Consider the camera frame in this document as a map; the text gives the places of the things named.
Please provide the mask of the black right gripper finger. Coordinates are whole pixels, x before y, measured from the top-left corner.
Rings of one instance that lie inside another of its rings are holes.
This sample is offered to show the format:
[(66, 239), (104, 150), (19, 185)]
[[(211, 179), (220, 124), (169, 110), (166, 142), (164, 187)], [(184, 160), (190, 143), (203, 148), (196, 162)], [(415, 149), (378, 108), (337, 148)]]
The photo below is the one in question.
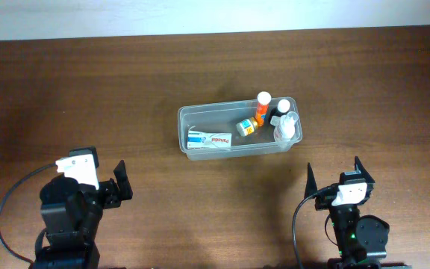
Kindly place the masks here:
[(318, 187), (316, 183), (316, 179), (314, 177), (314, 172), (312, 170), (311, 164), (307, 164), (307, 181), (305, 185), (305, 194), (304, 198), (307, 199), (313, 199), (317, 196), (318, 193)]
[(358, 173), (361, 174), (361, 177), (363, 179), (365, 179), (366, 183), (374, 183), (375, 182), (375, 180), (372, 178), (372, 176), (364, 168), (364, 166), (361, 163), (361, 160), (358, 156), (355, 156), (354, 167), (355, 167), (355, 171), (358, 171)]

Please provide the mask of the white spray bottle clear cap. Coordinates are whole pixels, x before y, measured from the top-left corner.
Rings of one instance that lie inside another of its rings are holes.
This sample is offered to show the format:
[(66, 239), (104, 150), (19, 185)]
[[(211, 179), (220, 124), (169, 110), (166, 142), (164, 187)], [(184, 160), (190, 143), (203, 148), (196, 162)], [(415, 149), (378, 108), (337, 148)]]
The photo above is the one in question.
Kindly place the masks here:
[(296, 123), (298, 121), (299, 115), (294, 111), (281, 116), (273, 132), (275, 142), (280, 143), (291, 140), (296, 133)]

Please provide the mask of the white Panadol box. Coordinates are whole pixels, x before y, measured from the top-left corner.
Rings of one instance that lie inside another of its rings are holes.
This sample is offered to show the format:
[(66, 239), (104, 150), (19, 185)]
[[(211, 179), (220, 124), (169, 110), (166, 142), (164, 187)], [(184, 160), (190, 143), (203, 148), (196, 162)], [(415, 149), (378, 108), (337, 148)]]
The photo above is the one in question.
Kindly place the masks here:
[(207, 133), (189, 130), (188, 149), (224, 149), (231, 147), (231, 133)]

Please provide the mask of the dark bottle white cap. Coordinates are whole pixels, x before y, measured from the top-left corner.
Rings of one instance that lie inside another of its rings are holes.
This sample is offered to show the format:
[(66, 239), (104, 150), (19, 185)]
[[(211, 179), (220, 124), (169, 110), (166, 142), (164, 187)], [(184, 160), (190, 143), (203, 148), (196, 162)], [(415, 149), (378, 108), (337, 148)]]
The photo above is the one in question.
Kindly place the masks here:
[(273, 108), (269, 115), (269, 124), (277, 126), (281, 117), (290, 110), (290, 102), (287, 99), (281, 99), (275, 108)]

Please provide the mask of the tiger balm jar gold lid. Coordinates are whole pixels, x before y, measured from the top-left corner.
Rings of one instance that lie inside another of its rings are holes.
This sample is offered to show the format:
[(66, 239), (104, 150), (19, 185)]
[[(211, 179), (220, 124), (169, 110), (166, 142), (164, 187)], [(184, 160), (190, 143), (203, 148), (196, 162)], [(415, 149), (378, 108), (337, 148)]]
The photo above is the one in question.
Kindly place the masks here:
[(259, 125), (254, 117), (250, 117), (240, 121), (236, 128), (242, 137), (246, 137), (254, 133), (259, 128)]

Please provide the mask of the orange tube white cap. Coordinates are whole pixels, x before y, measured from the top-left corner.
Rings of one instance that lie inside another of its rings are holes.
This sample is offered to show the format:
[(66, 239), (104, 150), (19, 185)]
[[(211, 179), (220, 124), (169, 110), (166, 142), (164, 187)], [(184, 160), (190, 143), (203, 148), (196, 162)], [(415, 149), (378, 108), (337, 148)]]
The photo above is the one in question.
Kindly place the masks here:
[(271, 102), (271, 95), (266, 91), (261, 91), (257, 95), (257, 108), (255, 112), (255, 120), (259, 127), (264, 125), (264, 121), (267, 115), (269, 103)]

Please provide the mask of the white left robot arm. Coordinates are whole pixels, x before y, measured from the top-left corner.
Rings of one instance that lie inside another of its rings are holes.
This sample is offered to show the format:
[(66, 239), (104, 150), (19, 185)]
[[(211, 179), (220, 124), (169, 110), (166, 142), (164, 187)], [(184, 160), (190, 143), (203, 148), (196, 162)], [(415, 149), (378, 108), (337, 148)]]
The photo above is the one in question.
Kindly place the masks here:
[(54, 177), (40, 191), (46, 225), (35, 242), (33, 269), (93, 269), (100, 254), (95, 237), (103, 211), (118, 208), (133, 197), (125, 162), (100, 189), (64, 175)]

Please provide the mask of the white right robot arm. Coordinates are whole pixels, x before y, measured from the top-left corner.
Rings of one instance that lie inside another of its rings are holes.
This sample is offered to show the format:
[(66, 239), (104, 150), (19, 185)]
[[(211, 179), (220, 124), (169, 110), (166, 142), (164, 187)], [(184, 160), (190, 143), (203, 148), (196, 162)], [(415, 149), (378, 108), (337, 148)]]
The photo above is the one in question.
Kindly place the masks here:
[(360, 215), (374, 189), (375, 180), (355, 157), (354, 170), (340, 174), (338, 183), (318, 188), (308, 166), (305, 198), (315, 200), (317, 211), (328, 211), (340, 257), (329, 259), (328, 268), (380, 268), (387, 256), (390, 226), (373, 215)]

